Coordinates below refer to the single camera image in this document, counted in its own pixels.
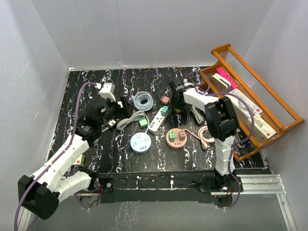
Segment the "blue round power strip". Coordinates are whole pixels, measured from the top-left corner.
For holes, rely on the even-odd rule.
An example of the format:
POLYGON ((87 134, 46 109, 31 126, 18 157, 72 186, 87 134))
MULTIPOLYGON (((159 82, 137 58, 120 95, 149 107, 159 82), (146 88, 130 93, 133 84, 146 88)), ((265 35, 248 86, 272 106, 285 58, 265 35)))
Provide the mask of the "blue round power strip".
POLYGON ((130 147, 137 154, 145 154, 151 148, 151 138, 144 132, 134 134, 130 139, 130 147))

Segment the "pink round power strip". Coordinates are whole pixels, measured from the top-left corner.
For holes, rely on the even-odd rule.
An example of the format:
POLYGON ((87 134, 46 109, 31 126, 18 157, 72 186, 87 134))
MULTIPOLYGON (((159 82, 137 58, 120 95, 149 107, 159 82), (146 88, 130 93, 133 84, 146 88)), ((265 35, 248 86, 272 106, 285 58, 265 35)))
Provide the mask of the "pink round power strip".
POLYGON ((180 128, 173 128, 171 130, 174 130, 175 131, 175 135, 176 135, 176 138, 175 138, 175 141, 174 142, 170 142, 169 141, 169 138, 168 138, 168 135, 169 135, 169 131, 167 132, 167 135, 166 135, 166 142, 167 142, 167 145, 172 148, 172 149, 175 149, 175 150, 178 150, 178 149, 182 149, 186 142, 187 142, 187 138, 183 141, 179 140, 179 130, 180 128))

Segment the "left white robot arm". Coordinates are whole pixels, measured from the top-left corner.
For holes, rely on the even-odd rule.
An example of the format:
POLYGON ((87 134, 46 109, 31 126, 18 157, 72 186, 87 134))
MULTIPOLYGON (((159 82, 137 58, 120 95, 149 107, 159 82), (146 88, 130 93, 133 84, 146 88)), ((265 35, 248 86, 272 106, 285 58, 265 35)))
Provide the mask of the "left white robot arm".
POLYGON ((30 177, 23 175, 18 185, 19 203, 39 218, 46 220, 60 202, 81 191, 94 192, 99 180, 91 170, 82 170, 63 179, 72 164, 95 144, 103 128, 113 128, 121 119, 130 116, 130 104, 124 96, 114 102, 97 97, 77 115, 71 135, 61 148, 30 177))

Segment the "pink cube adapter top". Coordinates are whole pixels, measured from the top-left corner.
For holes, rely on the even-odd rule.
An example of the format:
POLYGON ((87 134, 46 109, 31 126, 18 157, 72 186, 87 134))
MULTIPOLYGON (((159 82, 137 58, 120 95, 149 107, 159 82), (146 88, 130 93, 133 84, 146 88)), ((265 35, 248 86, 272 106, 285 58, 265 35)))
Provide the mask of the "pink cube adapter top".
POLYGON ((167 96, 162 96, 162 98, 160 99, 160 102, 164 105, 168 105, 170 101, 170 98, 167 96))

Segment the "pink small adapter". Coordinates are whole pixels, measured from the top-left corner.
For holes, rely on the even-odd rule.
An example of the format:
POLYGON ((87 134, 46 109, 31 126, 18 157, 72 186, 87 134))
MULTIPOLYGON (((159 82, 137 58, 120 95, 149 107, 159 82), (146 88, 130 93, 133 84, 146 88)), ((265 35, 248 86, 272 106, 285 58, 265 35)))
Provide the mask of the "pink small adapter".
POLYGON ((187 138, 187 136, 186 136, 185 130, 180 129, 180 130, 179 130, 179 140, 183 141, 183 140, 185 140, 186 138, 187 138))

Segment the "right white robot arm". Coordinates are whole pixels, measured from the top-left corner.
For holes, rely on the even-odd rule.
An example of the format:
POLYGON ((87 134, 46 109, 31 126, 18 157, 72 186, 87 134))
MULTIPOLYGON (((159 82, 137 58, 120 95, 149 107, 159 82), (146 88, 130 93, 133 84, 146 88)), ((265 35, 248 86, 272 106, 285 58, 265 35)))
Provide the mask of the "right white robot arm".
POLYGON ((231 187, 235 177, 233 144, 239 121, 229 97, 209 94, 192 83, 180 79, 169 82, 172 95, 170 105, 181 111, 193 106, 204 112, 210 135, 214 138, 216 165, 214 168, 215 187, 225 191, 231 187))

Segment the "white slanted power strip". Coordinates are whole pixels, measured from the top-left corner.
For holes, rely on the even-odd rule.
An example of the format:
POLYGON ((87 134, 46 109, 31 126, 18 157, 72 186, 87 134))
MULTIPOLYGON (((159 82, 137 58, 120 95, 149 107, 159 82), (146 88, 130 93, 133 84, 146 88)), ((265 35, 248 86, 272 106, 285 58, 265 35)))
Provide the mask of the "white slanted power strip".
POLYGON ((156 134, 167 116, 168 114, 162 115, 161 111, 158 111, 149 125, 149 132, 156 134))

